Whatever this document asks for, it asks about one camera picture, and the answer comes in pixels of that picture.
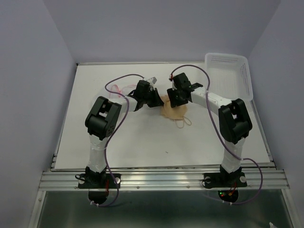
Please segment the beige bra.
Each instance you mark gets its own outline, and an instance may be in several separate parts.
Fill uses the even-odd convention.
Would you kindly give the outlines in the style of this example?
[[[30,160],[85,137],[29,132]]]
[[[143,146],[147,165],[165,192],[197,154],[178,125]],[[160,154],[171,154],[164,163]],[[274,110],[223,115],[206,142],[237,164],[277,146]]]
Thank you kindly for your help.
[[[161,116],[173,121],[179,129],[182,129],[185,125],[192,125],[192,121],[185,116],[188,110],[185,104],[172,108],[167,95],[161,96],[161,100],[163,101]]]

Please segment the white mesh laundry bag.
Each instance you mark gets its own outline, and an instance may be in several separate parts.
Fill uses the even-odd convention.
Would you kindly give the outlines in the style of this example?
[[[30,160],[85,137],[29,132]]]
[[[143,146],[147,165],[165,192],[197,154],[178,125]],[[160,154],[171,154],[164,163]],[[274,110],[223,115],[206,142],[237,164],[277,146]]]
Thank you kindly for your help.
[[[107,86],[106,91],[107,98],[120,98],[122,95],[128,95],[136,88],[136,85],[125,85],[125,86],[119,86],[117,84],[110,84]]]

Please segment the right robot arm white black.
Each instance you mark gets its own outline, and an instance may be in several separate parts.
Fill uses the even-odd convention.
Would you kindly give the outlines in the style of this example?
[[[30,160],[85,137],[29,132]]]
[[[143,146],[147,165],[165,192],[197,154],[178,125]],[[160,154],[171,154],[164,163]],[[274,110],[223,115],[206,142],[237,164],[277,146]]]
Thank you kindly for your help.
[[[220,171],[211,183],[230,185],[240,180],[245,139],[252,130],[252,122],[242,99],[230,100],[210,92],[199,83],[192,84],[185,73],[170,76],[172,88],[167,90],[171,107],[189,102],[207,108],[216,134],[224,146]]]

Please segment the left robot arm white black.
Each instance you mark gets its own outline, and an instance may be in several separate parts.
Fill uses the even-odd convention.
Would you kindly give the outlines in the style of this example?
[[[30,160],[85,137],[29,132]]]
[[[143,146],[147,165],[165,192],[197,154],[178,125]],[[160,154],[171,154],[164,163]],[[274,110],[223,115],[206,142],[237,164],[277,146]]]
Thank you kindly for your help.
[[[92,184],[95,187],[105,184],[108,167],[106,149],[109,140],[122,125],[118,122],[119,117],[123,115],[122,121],[124,121],[129,112],[138,111],[144,105],[151,108],[162,106],[163,101],[155,88],[156,82],[155,77],[139,80],[129,93],[105,88],[114,96],[111,98],[99,96],[96,99],[85,120],[90,139],[90,155],[85,173],[76,177],[80,184]]]

